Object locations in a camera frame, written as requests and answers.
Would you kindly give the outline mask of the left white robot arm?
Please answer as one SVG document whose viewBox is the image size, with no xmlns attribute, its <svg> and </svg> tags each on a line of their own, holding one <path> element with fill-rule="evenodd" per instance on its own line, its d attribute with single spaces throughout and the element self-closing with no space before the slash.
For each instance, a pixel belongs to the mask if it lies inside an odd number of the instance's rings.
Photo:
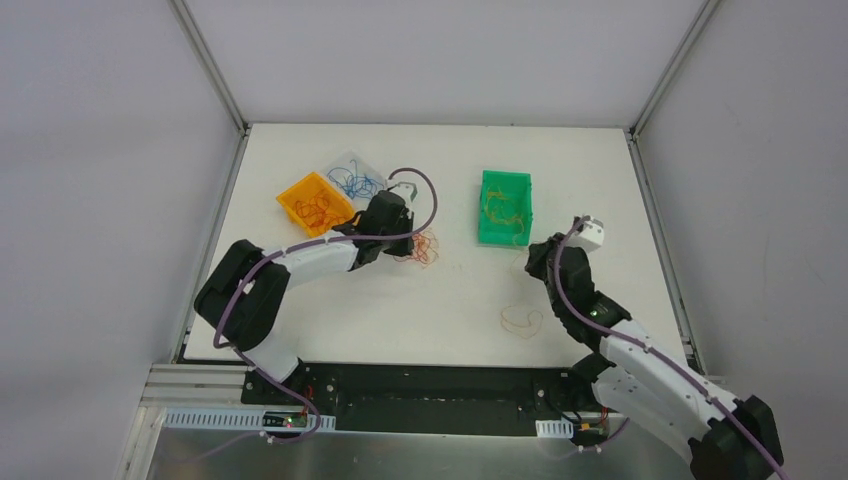
<svg viewBox="0 0 848 480">
<path fill-rule="evenodd" d="M 222 337 L 269 377 L 266 389 L 281 404 L 297 402 L 305 390 L 301 365 L 276 326 L 284 295 L 327 275 L 357 270 L 382 253 L 401 257 L 412 252 L 411 237 L 385 240 L 413 230 L 413 187 L 405 182 L 379 191 L 365 210 L 319 236 L 317 244 L 285 253 L 262 266 L 227 315 Z M 380 241 L 365 235 L 377 235 Z"/>
</svg>

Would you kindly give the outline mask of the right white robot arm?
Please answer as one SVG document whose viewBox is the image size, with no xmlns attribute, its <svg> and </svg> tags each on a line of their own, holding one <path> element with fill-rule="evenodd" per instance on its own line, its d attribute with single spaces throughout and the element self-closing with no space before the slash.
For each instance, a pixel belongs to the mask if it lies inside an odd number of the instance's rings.
<svg viewBox="0 0 848 480">
<path fill-rule="evenodd" d="M 787 478 L 771 408 L 745 400 L 654 345 L 601 291 L 586 251 L 556 234 L 529 247 L 526 272 L 546 287 L 554 315 L 590 355 L 572 368 L 569 400 L 625 415 L 677 453 L 696 479 Z"/>
</svg>

